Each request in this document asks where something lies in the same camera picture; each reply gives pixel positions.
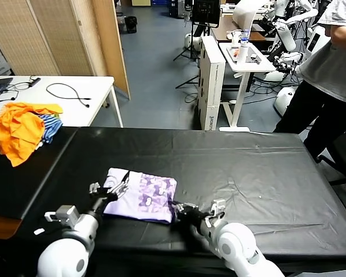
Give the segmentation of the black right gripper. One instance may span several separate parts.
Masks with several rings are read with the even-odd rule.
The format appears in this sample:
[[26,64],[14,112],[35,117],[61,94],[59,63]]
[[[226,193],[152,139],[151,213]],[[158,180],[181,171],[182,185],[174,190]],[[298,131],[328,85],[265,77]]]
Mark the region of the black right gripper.
[[201,212],[196,204],[181,203],[175,200],[168,202],[168,207],[171,213],[171,221],[179,220],[200,228],[201,222],[210,215],[208,212]]

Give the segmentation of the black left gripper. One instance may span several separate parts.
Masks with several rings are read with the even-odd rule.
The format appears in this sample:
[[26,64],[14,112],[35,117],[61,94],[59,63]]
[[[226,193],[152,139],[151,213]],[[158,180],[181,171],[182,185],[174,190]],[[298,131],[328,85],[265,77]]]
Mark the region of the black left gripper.
[[103,188],[98,182],[92,183],[89,186],[89,194],[91,196],[99,196],[96,198],[95,202],[92,204],[91,211],[96,214],[102,214],[106,206],[110,202],[117,201],[117,197],[121,198],[128,190],[130,171],[128,171],[122,178],[121,182],[113,187],[110,187],[108,192],[104,196],[99,196],[103,192]]

